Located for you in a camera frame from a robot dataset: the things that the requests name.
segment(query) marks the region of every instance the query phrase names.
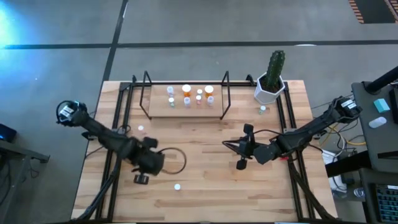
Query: wooden platform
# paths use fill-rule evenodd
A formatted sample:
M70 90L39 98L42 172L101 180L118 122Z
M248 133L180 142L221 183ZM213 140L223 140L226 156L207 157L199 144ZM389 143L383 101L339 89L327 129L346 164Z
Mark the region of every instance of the wooden platform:
M297 126L302 126L312 119L304 83L288 83ZM96 119L108 127L112 124L118 88L119 82L105 82L101 92ZM221 145L222 140L242 136L244 123L253 124L255 130L281 131L276 104L267 105L266 112L258 114L259 104L253 93L254 87L231 87L231 108L223 120L149 120L139 106L141 88L135 88L129 115L132 131L129 134L138 138L157 138L159 150L178 147L187 154L188 163L178 175L160 173L157 177L151 176L149 185L134 184L132 167L123 163L114 222L297 221L287 162L277 159L262 166L256 161L249 161L248 168L239 171L235 169L239 156ZM144 91L145 106L149 106L149 94L150 91ZM288 118L287 108L284 107L284 110ZM144 126L143 131L137 129L140 125ZM262 132L256 135L256 140L268 142L273 136L272 133ZM91 142L88 152L98 146L97 142ZM303 156L311 190L328 212L336 217L322 155L309 147L304 150ZM98 193L105 157L106 151L102 149L85 160L72 217L78 217ZM177 153L167 154L166 169L178 169L181 164L182 158ZM174 184L180 184L181 190L175 191ZM109 194L110 191L104 215L108 211ZM300 198L306 214L303 194Z
M152 85L150 87L149 111L151 117L158 118L189 118L189 117L211 117L219 118L223 115L223 96L221 85L213 85L214 103L207 105L205 98L205 85L191 85L191 105L184 105L182 85L171 85L174 89L174 108L169 105L169 96L166 92L167 85ZM196 92L203 90L203 99L200 105L196 103Z

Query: small blue box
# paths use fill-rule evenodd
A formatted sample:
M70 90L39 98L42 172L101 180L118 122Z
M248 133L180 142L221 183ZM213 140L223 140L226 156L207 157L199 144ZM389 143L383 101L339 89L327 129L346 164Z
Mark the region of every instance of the small blue box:
M375 100L373 103L376 106L379 113L383 113L390 110L390 107L388 107L387 102L383 98Z

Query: white cap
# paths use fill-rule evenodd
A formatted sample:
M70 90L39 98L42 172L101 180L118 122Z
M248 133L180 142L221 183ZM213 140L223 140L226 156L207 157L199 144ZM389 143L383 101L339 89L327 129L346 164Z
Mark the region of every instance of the white cap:
M189 91L191 91L191 86L190 86L190 85L183 85L183 86L182 86L182 91L184 91L184 92L189 92Z
M190 104L191 103L191 99L189 97L185 97L184 98L184 103L185 104Z
M209 98L207 98L207 102L212 103L214 102L214 97L209 96Z
M206 91L207 93L212 93L213 90L214 90L214 88L213 88L212 86L206 86L206 87L205 87L205 91Z
M180 190L181 189L181 185L180 184L175 184L174 185L174 189L175 190Z

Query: wooden shelf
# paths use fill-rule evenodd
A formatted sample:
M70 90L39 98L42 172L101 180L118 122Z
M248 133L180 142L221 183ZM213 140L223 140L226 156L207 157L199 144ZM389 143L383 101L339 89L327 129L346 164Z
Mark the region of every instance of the wooden shelf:
M219 118L223 115L223 93L221 85L213 85L214 103L207 104L205 85L191 85L190 107L184 105L182 85L171 85L174 89L174 107L169 105L167 85L152 85L150 90L148 115L153 118ZM196 101L196 92L203 90L201 104Z

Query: potted cactus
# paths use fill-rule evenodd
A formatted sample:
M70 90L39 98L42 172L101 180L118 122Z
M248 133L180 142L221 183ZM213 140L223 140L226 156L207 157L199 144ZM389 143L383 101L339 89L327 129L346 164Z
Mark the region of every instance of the potted cactus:
M276 50L269 60L267 72L257 79L254 98L261 104L275 102L276 98L285 89L284 81L280 77L285 62L285 52Z

